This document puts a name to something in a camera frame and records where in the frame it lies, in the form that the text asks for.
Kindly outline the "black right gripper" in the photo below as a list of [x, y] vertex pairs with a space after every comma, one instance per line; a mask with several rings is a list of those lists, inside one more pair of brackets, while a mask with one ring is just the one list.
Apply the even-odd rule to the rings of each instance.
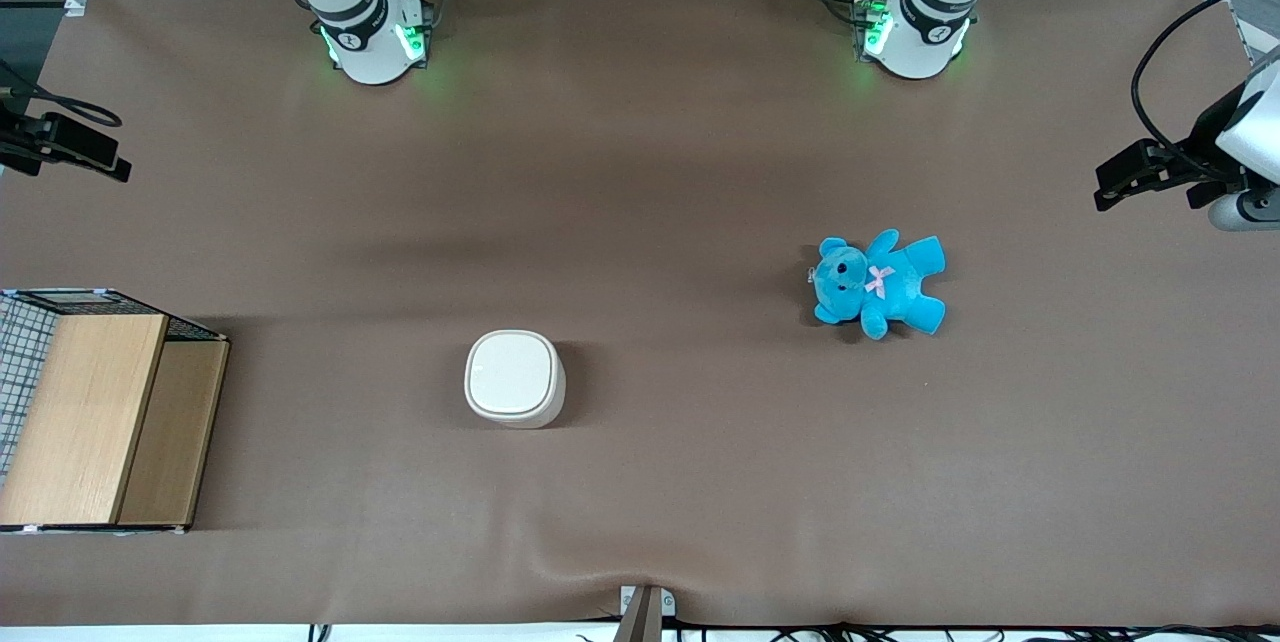
[[127, 183], [132, 164], [118, 141], [68, 115], [40, 116], [1, 110], [1, 164], [10, 171], [40, 174], [46, 164], [72, 164]]

